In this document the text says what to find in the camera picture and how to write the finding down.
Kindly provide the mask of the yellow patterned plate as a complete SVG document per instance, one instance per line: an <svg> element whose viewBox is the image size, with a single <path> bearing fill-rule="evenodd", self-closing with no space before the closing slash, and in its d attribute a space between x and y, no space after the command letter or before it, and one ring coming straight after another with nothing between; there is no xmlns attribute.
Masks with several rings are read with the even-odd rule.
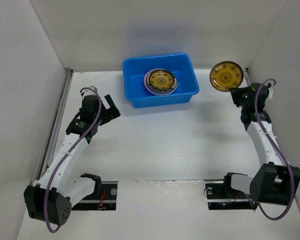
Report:
<svg viewBox="0 0 300 240"><path fill-rule="evenodd" d="M210 71L210 84L220 92L238 88L244 79L242 68L233 61L217 63Z"/></svg>
<svg viewBox="0 0 300 240"><path fill-rule="evenodd" d="M149 75L149 84L157 90L168 90L174 85L174 78L165 70L156 70Z"/></svg>

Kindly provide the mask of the green rim plate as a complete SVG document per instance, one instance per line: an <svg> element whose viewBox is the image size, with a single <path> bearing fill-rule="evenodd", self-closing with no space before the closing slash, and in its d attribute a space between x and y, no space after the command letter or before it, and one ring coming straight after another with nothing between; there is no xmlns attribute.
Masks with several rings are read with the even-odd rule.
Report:
<svg viewBox="0 0 300 240"><path fill-rule="evenodd" d="M172 75L172 77L174 78L174 84L173 84L173 86L172 86L170 89L168 89L168 90L158 90L158 89L155 89L154 87L152 87L152 86L150 85L150 83L149 83L149 78L148 78L148 80L147 80L148 86L149 86L150 89L152 89L154 92L162 93L162 94L163 94L163 93L167 93L167 95L170 95L170 94L172 94L172 93L177 89L177 86L178 86L178 80L177 80L176 76L175 76L171 71L168 71L168 70L163 69L163 68L161 68L161 70L167 71L169 74Z"/></svg>

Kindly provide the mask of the pink plate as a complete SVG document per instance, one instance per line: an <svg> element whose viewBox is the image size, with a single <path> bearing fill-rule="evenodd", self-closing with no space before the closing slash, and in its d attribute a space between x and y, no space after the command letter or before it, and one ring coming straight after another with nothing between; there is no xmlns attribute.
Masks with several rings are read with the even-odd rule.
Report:
<svg viewBox="0 0 300 240"><path fill-rule="evenodd" d="M152 89L150 89L150 87L149 87L149 85L148 85L148 78L149 78L150 74L151 74L152 72L154 72L154 71L157 71L157 70L161 70L161 68L155 68L155 69L152 69L152 70L148 71L148 72L145 74L145 76L144 76L143 83L144 83L145 89L146 89L149 93L151 93L151 94L153 94L153 95L157 95L157 96L164 96L164 95L167 95L167 93L158 93L158 92L155 92L155 91L153 91Z"/></svg>

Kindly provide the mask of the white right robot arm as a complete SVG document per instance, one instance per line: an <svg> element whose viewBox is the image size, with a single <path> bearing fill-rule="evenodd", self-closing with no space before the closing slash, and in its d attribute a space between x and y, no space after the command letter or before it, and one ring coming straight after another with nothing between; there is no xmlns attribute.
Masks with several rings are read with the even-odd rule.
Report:
<svg viewBox="0 0 300 240"><path fill-rule="evenodd" d="M255 147L260 168L255 176L229 172L222 184L222 193L229 198L239 192L257 203L287 206L296 194L300 169L285 163L278 149L272 120L264 111L265 103L273 95L271 85L253 83L248 87L231 88L233 103L241 109L240 120Z"/></svg>

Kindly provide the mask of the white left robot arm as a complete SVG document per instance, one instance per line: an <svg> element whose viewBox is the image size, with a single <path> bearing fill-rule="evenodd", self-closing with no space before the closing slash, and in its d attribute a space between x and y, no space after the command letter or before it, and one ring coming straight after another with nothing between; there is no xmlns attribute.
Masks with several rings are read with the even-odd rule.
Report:
<svg viewBox="0 0 300 240"><path fill-rule="evenodd" d="M83 95L81 108L69 123L58 153L38 182L27 186L23 193L29 217L45 222L52 233L55 230L51 225L64 225L72 208L85 197L103 195L98 175L83 173L75 183L68 183L73 168L98 128L121 115L111 96L104 98L108 108L98 94Z"/></svg>

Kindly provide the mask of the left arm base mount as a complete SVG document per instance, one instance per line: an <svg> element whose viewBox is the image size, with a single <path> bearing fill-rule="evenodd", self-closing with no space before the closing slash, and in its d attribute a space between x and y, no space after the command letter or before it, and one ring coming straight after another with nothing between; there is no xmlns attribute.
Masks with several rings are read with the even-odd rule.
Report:
<svg viewBox="0 0 300 240"><path fill-rule="evenodd" d="M115 211L117 207L118 182L102 181L98 175L84 173L81 178L94 181L94 190L72 207L72 211Z"/></svg>

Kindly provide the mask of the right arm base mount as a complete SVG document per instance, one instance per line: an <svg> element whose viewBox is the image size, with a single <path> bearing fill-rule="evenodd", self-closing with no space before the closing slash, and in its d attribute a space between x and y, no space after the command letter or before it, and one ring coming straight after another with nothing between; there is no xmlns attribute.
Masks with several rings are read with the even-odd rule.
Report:
<svg viewBox="0 0 300 240"><path fill-rule="evenodd" d="M250 196L231 187L232 175L228 172L223 179L209 179L205 181L203 195L207 200L209 210L252 210L258 208Z"/></svg>

